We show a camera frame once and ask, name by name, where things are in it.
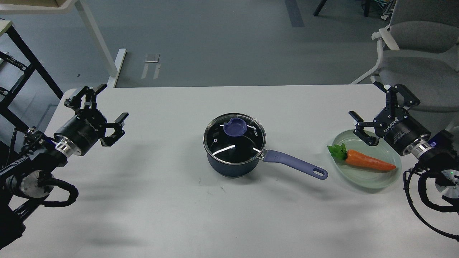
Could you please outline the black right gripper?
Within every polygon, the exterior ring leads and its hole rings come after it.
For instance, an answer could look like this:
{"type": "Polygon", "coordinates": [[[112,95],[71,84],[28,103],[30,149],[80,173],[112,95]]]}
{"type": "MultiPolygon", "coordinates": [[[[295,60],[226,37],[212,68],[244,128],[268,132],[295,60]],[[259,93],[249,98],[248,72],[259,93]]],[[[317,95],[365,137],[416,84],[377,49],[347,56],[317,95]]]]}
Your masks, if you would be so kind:
{"type": "Polygon", "coordinates": [[[383,91],[386,96],[385,109],[374,118],[374,122],[364,122],[361,116],[354,111],[349,111],[349,115],[356,122],[354,134],[359,137],[368,146],[376,146],[379,143],[379,137],[397,152],[404,156],[409,154],[409,146],[413,142],[428,140],[431,132],[421,125],[416,119],[411,117],[404,107],[418,106],[420,100],[402,84],[395,86],[384,85],[375,81],[373,83],[379,90],[383,91]],[[403,97],[403,104],[398,104],[397,94],[403,97]],[[372,127],[378,137],[371,137],[364,128],[372,127]]]}

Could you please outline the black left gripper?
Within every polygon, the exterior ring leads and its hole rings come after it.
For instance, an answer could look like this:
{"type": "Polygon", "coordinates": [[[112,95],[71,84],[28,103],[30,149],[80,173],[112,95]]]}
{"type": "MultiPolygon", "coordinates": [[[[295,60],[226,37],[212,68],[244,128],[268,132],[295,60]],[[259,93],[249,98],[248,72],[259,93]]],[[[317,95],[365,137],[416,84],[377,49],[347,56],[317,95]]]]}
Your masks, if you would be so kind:
{"type": "Polygon", "coordinates": [[[97,95],[107,86],[84,86],[64,101],[65,107],[79,111],[54,133],[54,138],[72,142],[77,156],[85,155],[99,139],[102,146],[111,147],[125,135],[123,126],[129,113],[121,113],[113,123],[107,123],[105,116],[97,109],[97,95]],[[105,136],[106,129],[114,129],[113,134],[105,136]]]}

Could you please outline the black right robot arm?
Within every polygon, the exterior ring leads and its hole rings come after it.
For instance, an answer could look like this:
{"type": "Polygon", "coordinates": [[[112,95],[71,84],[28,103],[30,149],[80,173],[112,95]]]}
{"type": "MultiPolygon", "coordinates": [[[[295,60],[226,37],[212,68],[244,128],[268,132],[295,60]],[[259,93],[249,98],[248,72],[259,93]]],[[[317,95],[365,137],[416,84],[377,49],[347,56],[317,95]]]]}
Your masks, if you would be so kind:
{"type": "Polygon", "coordinates": [[[458,156],[452,148],[452,135],[441,131],[441,143],[431,145],[431,132],[409,113],[409,109],[418,106],[420,100],[402,84],[390,86],[374,82],[374,85],[385,93],[385,107],[371,122],[365,122],[356,112],[350,111],[350,116],[356,121],[354,134],[369,146],[376,146],[383,139],[397,154],[414,155],[418,162],[403,174],[409,206],[415,216],[431,230],[458,240],[457,235],[439,230],[426,222],[416,210],[410,195],[411,178],[418,175],[418,194],[423,204],[438,212],[458,213],[458,156]],[[448,202],[447,206],[429,200],[426,186],[429,178],[435,180],[441,198],[448,202]]]}

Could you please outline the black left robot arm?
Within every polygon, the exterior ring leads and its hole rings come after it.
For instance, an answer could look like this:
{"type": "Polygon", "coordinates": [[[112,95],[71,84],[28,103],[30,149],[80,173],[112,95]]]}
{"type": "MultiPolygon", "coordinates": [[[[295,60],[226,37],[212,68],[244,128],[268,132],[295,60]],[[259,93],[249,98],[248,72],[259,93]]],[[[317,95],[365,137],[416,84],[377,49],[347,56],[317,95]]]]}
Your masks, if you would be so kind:
{"type": "Polygon", "coordinates": [[[64,102],[74,111],[53,137],[36,128],[24,132],[24,147],[13,162],[1,169],[1,248],[25,231],[24,221],[39,207],[67,207],[75,203],[79,192],[70,183],[55,178],[52,172],[62,168],[72,155],[84,156],[100,141],[110,147],[124,136],[122,113],[109,123],[97,108],[97,96],[107,87],[82,87],[64,102]]]}

